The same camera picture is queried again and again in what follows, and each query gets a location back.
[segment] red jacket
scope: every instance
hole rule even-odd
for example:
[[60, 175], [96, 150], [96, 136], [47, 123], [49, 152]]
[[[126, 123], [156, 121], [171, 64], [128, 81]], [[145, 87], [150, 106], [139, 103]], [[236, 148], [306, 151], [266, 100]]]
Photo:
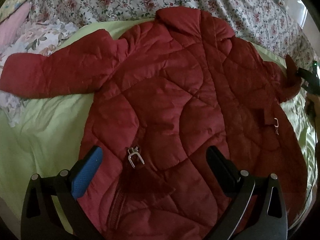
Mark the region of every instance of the red jacket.
[[[294, 72], [289, 65], [287, 80], [226, 22], [177, 7], [116, 41], [98, 30], [49, 57], [12, 55], [0, 90], [25, 98], [94, 92], [79, 157], [99, 145], [104, 159], [79, 199], [85, 213], [108, 239], [193, 240], [230, 201], [206, 163], [210, 145], [240, 170], [276, 173], [289, 224], [300, 213], [307, 169], [279, 105], [300, 89]], [[135, 146], [145, 164], [134, 160], [134, 169], [127, 150]]]

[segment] green bed sheet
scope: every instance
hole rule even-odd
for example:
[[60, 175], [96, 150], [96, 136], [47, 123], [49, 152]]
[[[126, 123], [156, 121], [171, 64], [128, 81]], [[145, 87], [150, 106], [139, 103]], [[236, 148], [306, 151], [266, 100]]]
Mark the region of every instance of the green bed sheet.
[[[132, 26], [145, 21], [148, 20], [87, 25], [61, 47], [70, 45], [98, 29], [106, 29], [117, 39]], [[254, 46], [264, 60], [276, 62], [285, 69], [284, 59], [258, 45]], [[93, 94], [30, 100], [20, 123], [13, 128], [9, 127], [5, 113], [0, 111], [0, 197], [17, 218], [20, 219], [25, 192], [32, 174], [39, 173], [42, 177], [55, 176], [63, 169], [70, 169], [77, 161], [92, 101]], [[303, 112], [303, 105], [304, 95], [300, 92], [293, 100], [282, 104], [282, 107], [295, 129], [305, 157], [310, 189], [316, 169], [313, 157], [315, 141], [314, 130]], [[54, 200], [64, 227], [72, 232], [57, 199]]]

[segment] pink fabric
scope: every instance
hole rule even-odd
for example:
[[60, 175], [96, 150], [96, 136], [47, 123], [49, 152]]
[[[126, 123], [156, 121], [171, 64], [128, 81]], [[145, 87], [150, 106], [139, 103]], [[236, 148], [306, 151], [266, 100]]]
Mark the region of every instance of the pink fabric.
[[16, 36], [17, 30], [21, 27], [29, 14], [30, 3], [22, 4], [12, 15], [0, 24], [0, 51], [6, 45], [11, 45]]

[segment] jacket sleeve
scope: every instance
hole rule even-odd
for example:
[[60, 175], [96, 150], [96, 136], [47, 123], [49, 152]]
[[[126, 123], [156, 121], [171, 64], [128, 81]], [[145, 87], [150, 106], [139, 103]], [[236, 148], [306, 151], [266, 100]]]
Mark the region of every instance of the jacket sleeve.
[[13, 54], [4, 65], [0, 90], [23, 98], [92, 93], [126, 58], [127, 48], [126, 39], [114, 41], [97, 30], [49, 57]]

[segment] blue textured pad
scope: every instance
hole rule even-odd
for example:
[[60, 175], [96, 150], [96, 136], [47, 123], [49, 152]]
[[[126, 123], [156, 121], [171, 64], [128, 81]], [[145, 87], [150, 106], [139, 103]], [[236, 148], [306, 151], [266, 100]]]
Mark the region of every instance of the blue textured pad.
[[84, 195], [91, 180], [102, 163], [102, 157], [102, 149], [97, 147], [77, 176], [73, 179], [71, 184], [71, 194], [74, 199], [80, 198]]

